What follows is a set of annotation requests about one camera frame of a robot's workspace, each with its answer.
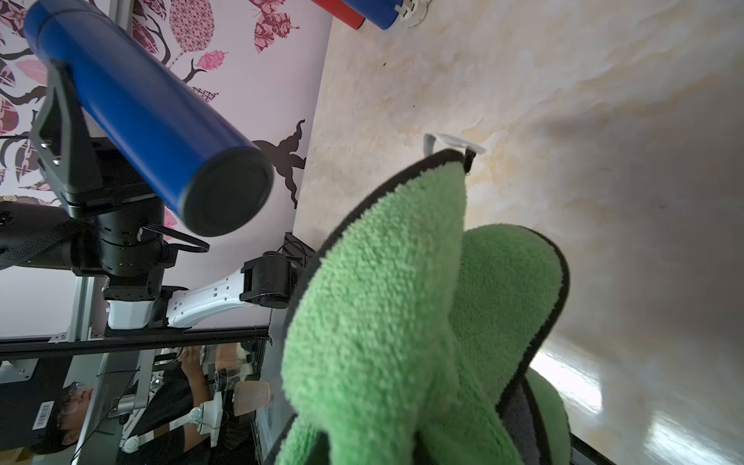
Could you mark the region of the dark blue thermos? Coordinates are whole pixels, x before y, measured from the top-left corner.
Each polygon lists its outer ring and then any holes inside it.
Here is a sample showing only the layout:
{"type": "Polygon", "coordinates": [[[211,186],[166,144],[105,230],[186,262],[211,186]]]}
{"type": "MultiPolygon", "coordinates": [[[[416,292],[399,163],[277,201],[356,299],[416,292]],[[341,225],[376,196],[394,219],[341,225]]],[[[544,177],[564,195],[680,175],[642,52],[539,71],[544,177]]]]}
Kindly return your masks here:
{"type": "Polygon", "coordinates": [[[84,1],[37,1],[24,35],[69,67],[83,108],[182,223],[212,238],[264,207],[273,167],[185,83],[84,1]]]}

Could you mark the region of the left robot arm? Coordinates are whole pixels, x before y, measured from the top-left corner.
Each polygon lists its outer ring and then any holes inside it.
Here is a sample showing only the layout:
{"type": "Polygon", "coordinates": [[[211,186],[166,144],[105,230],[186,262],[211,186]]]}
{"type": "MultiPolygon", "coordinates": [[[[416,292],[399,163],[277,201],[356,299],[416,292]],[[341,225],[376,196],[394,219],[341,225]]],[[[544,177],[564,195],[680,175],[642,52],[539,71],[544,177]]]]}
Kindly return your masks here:
{"type": "Polygon", "coordinates": [[[180,253],[205,254],[208,239],[246,224],[273,180],[268,143],[228,145],[186,180],[185,234],[165,224],[164,196],[141,174],[135,151],[93,138],[72,68],[50,63],[48,97],[30,141],[58,205],[2,201],[1,265],[69,270],[101,278],[107,331],[182,332],[214,316],[251,310],[262,322],[286,308],[314,252],[294,236],[228,276],[197,289],[167,286],[180,253]]]}

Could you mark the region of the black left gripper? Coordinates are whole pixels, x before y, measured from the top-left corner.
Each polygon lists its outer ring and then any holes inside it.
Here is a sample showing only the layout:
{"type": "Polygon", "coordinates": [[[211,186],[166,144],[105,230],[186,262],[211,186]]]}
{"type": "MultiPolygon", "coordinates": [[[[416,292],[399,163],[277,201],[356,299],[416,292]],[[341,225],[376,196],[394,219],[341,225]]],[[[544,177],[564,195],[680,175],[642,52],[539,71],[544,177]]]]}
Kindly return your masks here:
{"type": "Polygon", "coordinates": [[[164,202],[107,138],[92,138],[67,64],[48,64],[46,99],[30,139],[52,192],[73,218],[142,211],[160,218],[164,202]]]}

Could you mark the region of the red thermos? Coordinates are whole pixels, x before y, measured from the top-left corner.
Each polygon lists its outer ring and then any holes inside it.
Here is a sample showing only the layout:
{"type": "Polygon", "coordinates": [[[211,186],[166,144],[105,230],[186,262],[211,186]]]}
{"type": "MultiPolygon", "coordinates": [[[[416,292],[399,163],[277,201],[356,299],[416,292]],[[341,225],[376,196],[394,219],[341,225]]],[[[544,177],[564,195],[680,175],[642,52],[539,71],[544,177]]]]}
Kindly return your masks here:
{"type": "Polygon", "coordinates": [[[313,0],[313,3],[354,30],[358,30],[365,21],[365,18],[361,14],[356,12],[342,0],[313,0]]]}

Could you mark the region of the green and grey cloth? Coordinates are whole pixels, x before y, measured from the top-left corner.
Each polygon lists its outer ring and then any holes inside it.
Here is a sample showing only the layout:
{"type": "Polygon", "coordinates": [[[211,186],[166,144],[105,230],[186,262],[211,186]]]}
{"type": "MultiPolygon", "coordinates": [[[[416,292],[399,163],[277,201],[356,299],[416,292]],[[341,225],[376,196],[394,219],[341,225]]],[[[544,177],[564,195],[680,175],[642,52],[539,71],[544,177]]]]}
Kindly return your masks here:
{"type": "Polygon", "coordinates": [[[294,414],[269,464],[567,464],[555,387],[531,366],[571,286],[523,226],[466,229],[482,149],[427,135],[424,158],[360,203],[294,292],[281,377],[294,414]]]}

